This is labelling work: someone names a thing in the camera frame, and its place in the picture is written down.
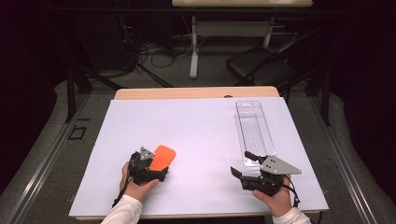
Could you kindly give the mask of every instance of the black cable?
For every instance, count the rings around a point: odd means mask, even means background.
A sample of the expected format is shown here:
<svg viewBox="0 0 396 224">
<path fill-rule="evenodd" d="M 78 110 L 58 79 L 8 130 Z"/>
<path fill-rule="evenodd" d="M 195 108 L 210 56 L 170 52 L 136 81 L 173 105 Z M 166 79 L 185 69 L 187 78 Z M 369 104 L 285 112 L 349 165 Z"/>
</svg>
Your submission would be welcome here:
<svg viewBox="0 0 396 224">
<path fill-rule="evenodd" d="M 86 50 L 88 56 L 90 57 L 91 62 L 94 63 L 100 69 L 103 69 L 103 66 L 101 64 L 99 64 L 99 62 L 97 62 L 95 57 L 92 55 L 92 51 L 88 48 L 84 38 L 82 37 L 82 35 L 80 33 L 80 30 L 78 29 L 78 27 L 77 27 L 77 25 L 75 23 L 75 21 L 73 19 L 71 19 L 70 16 L 66 16 L 65 20 L 66 20 L 68 26 L 70 27 L 71 31 L 76 36 L 77 40 L 81 43 L 81 45 Z M 114 77 L 123 77 L 123 76 L 128 75 L 129 73 L 131 73 L 134 70 L 135 60 L 134 60 L 133 56 L 131 56 L 131 54 L 128 54 L 127 56 L 128 56 L 128 58 L 130 59 L 131 62 L 130 62 L 130 64 L 128 64 L 128 66 L 126 68 L 122 69 L 117 74 L 113 74 L 113 75 L 109 75 L 109 76 L 102 76 L 102 77 L 105 77 L 107 79 L 111 79 L 111 78 L 114 78 Z"/>
<path fill-rule="evenodd" d="M 177 56 L 177 57 L 179 57 L 179 56 L 185 56 L 185 55 L 183 55 L 183 54 L 184 54 L 184 52 L 188 49 L 188 46 L 191 46 L 191 41 L 190 41 L 190 40 L 185 41 L 185 40 L 181 40 L 181 39 L 180 39 L 179 41 L 183 41 L 183 42 L 184 42 L 184 47 L 183 47 L 183 48 L 176 48 L 176 49 L 181 49 L 180 52 L 177 52 L 177 53 L 176 53 L 176 56 Z"/>
<path fill-rule="evenodd" d="M 82 64 L 82 63 L 78 64 L 78 69 L 79 69 L 82 73 L 88 75 L 88 76 L 91 77 L 91 78 L 95 78 L 96 80 L 98 80 L 98 81 L 100 81 L 100 82 L 106 84 L 107 86 L 113 88 L 113 89 L 116 90 L 116 91 L 119 90 L 119 89 L 123 89 L 123 87 L 120 86 L 119 84 L 114 83 L 114 82 L 108 80 L 108 79 L 105 78 L 105 77 L 102 77 L 102 76 L 99 75 L 96 71 L 94 71 L 93 69 L 91 69 L 91 68 L 88 67 L 88 66 L 85 66 L 85 65 Z"/>
<path fill-rule="evenodd" d="M 126 180 L 125 180 L 125 184 L 124 187 L 122 188 L 122 190 L 120 190 L 119 196 L 117 196 L 117 198 L 114 200 L 113 205 L 111 205 L 111 207 L 116 206 L 116 204 L 120 201 L 120 199 L 122 198 L 122 195 L 125 193 L 126 188 L 128 187 L 129 183 L 131 183 L 132 178 L 130 180 L 128 180 L 129 178 L 129 167 L 132 165 L 132 157 L 131 159 L 129 159 L 129 164 L 128 164 L 128 171 L 126 173 Z"/>
<path fill-rule="evenodd" d="M 300 201 L 300 199 L 299 199 L 299 197 L 298 197 L 298 195 L 297 195 L 297 192 L 296 192 L 296 190 L 295 190 L 294 184 L 293 184 L 293 182 L 291 182 L 291 180 L 290 180 L 290 178 L 289 178 L 288 176 L 286 176 L 286 175 L 283 175 L 283 176 L 285 176 L 285 177 L 289 180 L 289 182 L 290 182 L 291 185 L 292 185 L 292 188 L 289 187 L 289 186 L 287 186 L 287 185 L 284 185 L 284 184 L 276 183 L 274 180 L 271 180 L 271 179 L 269 179 L 269 178 L 265 178 L 265 180 L 268 181 L 268 182 L 270 182 L 270 183 L 272 183 L 272 184 L 275 184 L 275 185 L 278 185 L 278 186 L 280 186 L 280 187 L 283 187 L 283 188 L 285 188 L 285 189 L 290 190 L 290 191 L 294 194 L 294 203 L 293 203 L 293 207 L 298 207 L 298 204 L 299 204 L 301 201 Z"/>
<path fill-rule="evenodd" d="M 168 50 L 166 50 L 165 52 L 170 52 L 170 54 L 171 54 L 171 56 L 172 56 L 172 62 L 170 62 L 169 64 L 167 64 L 167 65 L 163 65 L 163 66 L 159 66 L 159 65 L 156 65 L 155 63 L 154 63 L 154 61 L 153 61 L 153 59 L 154 59 L 154 55 L 156 55 L 156 53 L 153 53 L 152 55 L 151 55 L 151 64 L 154 66 L 154 67 L 157 67 L 157 68 L 165 68 L 165 67 L 169 67 L 169 66 L 171 66 L 173 63 L 174 63 L 174 61 L 175 61 L 175 58 L 176 58 L 176 56 L 175 56 L 175 54 L 172 52 L 172 51 L 168 51 Z"/>
<path fill-rule="evenodd" d="M 158 77 L 157 75 L 153 74 L 152 72 L 150 72 L 145 66 L 143 66 L 140 63 L 136 64 L 138 67 L 140 67 L 143 71 L 145 71 L 152 79 L 154 79 L 156 82 L 158 82 L 160 85 L 162 85 L 165 88 L 174 88 L 174 86 L 172 86 L 171 84 L 167 83 L 166 81 L 164 81 L 163 79 L 161 79 L 160 77 Z"/>
<path fill-rule="evenodd" d="M 135 8 L 134 1 L 129 0 L 112 0 L 113 6 L 121 8 Z M 130 66 L 121 73 L 107 76 L 107 78 L 121 77 L 131 73 L 136 69 L 136 64 L 140 61 L 139 56 L 142 44 L 142 29 L 140 17 L 132 17 L 131 15 L 118 15 L 118 25 L 120 27 L 122 42 L 128 51 Z"/>
<path fill-rule="evenodd" d="M 312 218 L 309 218 L 309 220 L 311 221 L 312 224 L 320 224 L 321 218 L 323 216 L 323 211 L 319 212 L 319 217 L 318 217 L 318 221 L 315 222 L 314 220 L 312 220 Z"/>
</svg>

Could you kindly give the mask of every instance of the black chair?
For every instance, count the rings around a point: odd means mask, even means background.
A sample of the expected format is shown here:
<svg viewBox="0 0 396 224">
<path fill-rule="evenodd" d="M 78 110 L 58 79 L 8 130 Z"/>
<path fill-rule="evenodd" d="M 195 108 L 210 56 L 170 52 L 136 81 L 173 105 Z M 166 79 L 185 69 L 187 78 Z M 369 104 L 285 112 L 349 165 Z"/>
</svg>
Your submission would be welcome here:
<svg viewBox="0 0 396 224">
<path fill-rule="evenodd" d="M 318 71 L 318 68 L 314 68 L 299 74 L 290 66 L 290 59 L 319 33 L 320 30 L 316 29 L 301 35 L 274 52 L 255 47 L 228 59 L 227 70 L 239 79 L 235 86 L 274 86 L 281 95 L 287 94 L 287 102 L 291 87 Z"/>
</svg>

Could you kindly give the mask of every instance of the dark background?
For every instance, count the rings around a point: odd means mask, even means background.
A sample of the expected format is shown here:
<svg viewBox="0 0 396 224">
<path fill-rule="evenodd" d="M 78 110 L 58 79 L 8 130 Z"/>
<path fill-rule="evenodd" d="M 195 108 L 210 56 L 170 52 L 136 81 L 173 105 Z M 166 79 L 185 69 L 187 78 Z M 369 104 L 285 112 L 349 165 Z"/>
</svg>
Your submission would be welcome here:
<svg viewBox="0 0 396 224">
<path fill-rule="evenodd" d="M 48 1 L 53 6 L 81 6 L 81 2 L 114 5 L 110 0 Z M 135 3 L 134 7 L 171 7 L 171 0 Z M 326 41 L 318 48 L 323 59 L 337 56 L 331 66 L 331 87 L 345 102 L 352 143 L 378 185 L 396 203 L 396 7 L 391 1 L 375 0 L 316 0 L 314 7 L 350 12 L 349 18 L 310 20 L 308 26 L 324 29 Z M 65 80 L 70 64 L 125 69 L 133 63 L 114 16 L 80 15 L 70 23 L 28 0 L 2 1 L 0 10 L 3 192 L 50 117 L 56 103 L 53 89 Z M 91 26 L 92 20 L 100 20 L 101 25 Z M 179 25 L 184 24 L 178 17 L 158 16 L 138 25 L 146 38 L 171 46 L 172 34 L 182 32 Z"/>
</svg>

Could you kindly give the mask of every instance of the transparent plastic box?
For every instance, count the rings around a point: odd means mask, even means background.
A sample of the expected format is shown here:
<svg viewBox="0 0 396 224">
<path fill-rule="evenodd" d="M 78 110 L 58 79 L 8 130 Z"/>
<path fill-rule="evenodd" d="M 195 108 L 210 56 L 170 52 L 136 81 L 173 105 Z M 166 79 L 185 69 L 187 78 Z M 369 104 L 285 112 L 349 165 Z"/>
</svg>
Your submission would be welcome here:
<svg viewBox="0 0 396 224">
<path fill-rule="evenodd" d="M 276 155 L 274 143 L 260 102 L 236 102 L 235 121 L 245 166 L 259 165 L 257 161 L 246 158 L 245 151 L 262 157 Z"/>
</svg>

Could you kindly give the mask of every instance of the orange object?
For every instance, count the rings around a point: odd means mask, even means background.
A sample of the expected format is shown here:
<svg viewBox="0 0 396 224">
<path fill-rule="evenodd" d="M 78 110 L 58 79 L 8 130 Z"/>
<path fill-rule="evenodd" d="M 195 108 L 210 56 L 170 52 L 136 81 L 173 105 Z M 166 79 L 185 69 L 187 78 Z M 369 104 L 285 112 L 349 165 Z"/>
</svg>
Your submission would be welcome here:
<svg viewBox="0 0 396 224">
<path fill-rule="evenodd" d="M 153 158 L 149 167 L 149 169 L 152 171 L 161 171 L 162 169 L 168 167 L 173 158 L 176 156 L 176 152 L 173 149 L 163 145 L 158 146 L 154 153 L 155 157 Z"/>
</svg>

